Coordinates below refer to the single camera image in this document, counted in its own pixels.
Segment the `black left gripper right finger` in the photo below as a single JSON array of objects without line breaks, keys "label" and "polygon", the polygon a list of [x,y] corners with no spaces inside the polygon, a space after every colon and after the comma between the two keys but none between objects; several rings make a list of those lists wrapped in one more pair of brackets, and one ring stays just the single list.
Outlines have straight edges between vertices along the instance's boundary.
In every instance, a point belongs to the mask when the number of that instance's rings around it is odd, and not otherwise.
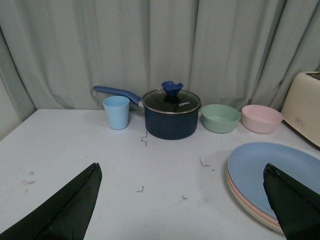
[{"label": "black left gripper right finger", "polygon": [[269,205],[287,240],[320,238],[320,195],[276,166],[263,170]]}]

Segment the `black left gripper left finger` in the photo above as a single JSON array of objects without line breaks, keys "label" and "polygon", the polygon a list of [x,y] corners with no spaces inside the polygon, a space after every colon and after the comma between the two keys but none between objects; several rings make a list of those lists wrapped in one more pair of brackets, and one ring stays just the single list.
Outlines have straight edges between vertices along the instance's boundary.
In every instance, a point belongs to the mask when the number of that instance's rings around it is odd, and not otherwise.
[{"label": "black left gripper left finger", "polygon": [[93,163],[23,219],[2,240],[83,240],[91,221],[102,170]]}]

